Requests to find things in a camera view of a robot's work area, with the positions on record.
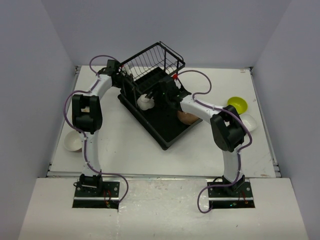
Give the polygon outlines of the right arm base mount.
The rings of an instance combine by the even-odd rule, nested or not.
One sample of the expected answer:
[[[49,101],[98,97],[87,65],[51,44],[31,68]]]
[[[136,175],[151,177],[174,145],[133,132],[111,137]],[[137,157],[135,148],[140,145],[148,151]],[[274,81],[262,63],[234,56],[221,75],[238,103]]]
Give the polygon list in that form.
[[[209,207],[213,210],[255,208],[252,187],[248,179],[237,190],[210,187],[207,192]]]

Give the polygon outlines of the red floral bowl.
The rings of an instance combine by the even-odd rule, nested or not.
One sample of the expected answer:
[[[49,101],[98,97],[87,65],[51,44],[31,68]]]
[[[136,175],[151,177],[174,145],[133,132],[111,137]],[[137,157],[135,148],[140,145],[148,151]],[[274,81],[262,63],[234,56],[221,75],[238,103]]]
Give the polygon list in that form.
[[[82,141],[76,130],[70,131],[64,138],[64,148],[69,152],[79,152],[82,150]]]

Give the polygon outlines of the brown ceramic bowl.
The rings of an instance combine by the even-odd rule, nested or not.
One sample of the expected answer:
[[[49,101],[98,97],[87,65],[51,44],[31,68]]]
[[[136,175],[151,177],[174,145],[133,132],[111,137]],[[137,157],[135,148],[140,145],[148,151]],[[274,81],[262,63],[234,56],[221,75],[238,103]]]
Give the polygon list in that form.
[[[177,118],[180,122],[188,126],[192,125],[193,123],[199,120],[197,116],[179,110],[177,111]]]

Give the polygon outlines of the green white bowl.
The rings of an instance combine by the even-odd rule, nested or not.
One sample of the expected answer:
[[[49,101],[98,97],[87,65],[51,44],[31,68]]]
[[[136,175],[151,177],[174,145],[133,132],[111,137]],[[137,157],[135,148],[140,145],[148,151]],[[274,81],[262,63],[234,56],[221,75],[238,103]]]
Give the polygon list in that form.
[[[252,115],[250,115],[249,113],[241,114],[240,118],[249,132],[253,132],[254,130],[257,129],[258,123],[257,123],[256,119]]]

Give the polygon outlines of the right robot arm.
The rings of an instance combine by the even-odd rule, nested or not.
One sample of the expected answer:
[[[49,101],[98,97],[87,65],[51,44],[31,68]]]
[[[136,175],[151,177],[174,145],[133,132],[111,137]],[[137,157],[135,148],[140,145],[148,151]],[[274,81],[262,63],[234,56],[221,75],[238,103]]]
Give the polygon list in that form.
[[[201,102],[194,93],[188,92],[183,86],[178,87],[173,79],[161,80],[156,87],[154,102],[177,111],[182,122],[190,124],[195,119],[201,119],[210,124],[213,140],[222,150],[224,164],[222,184],[216,183],[215,186],[223,188],[230,197],[239,193],[245,181],[241,151],[252,144],[253,138],[236,108]]]

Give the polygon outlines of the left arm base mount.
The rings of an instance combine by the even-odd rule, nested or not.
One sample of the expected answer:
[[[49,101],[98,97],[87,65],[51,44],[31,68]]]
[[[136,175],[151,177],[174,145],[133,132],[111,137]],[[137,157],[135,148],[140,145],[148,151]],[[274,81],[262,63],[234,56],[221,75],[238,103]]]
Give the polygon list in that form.
[[[104,181],[101,188],[84,187],[79,182],[73,185],[75,186],[75,192],[72,208],[119,209],[119,181]]]

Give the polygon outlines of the yellow green bowl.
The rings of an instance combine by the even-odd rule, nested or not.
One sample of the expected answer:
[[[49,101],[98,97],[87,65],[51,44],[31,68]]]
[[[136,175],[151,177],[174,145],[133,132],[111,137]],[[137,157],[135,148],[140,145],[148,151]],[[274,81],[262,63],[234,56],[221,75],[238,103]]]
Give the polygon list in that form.
[[[232,105],[238,114],[244,114],[248,110],[248,103],[241,97],[233,96],[227,100],[228,105]]]

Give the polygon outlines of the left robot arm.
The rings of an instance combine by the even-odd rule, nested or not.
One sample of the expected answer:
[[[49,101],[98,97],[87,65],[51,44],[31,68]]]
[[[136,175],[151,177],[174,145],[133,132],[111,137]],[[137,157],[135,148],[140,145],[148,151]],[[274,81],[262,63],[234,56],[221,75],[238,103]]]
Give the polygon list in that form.
[[[100,57],[108,58],[106,66],[95,71],[92,62]],[[94,73],[94,82],[87,90],[75,90],[67,98],[71,103],[72,119],[68,124],[81,135],[84,159],[84,169],[76,183],[76,189],[81,194],[89,194],[89,197],[112,197],[103,181],[103,175],[125,179],[119,173],[102,172],[98,151],[99,131],[103,124],[100,100],[110,88],[117,85],[119,65],[119,61],[109,55],[93,57],[89,62],[89,69]]]

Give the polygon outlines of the white lobed bowl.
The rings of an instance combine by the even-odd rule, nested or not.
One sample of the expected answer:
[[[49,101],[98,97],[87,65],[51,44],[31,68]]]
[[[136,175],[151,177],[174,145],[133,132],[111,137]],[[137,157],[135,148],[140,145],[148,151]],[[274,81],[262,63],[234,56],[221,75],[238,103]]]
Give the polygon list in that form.
[[[155,106],[155,102],[153,98],[148,98],[147,94],[142,94],[137,99],[137,105],[142,111],[146,111],[152,109]]]

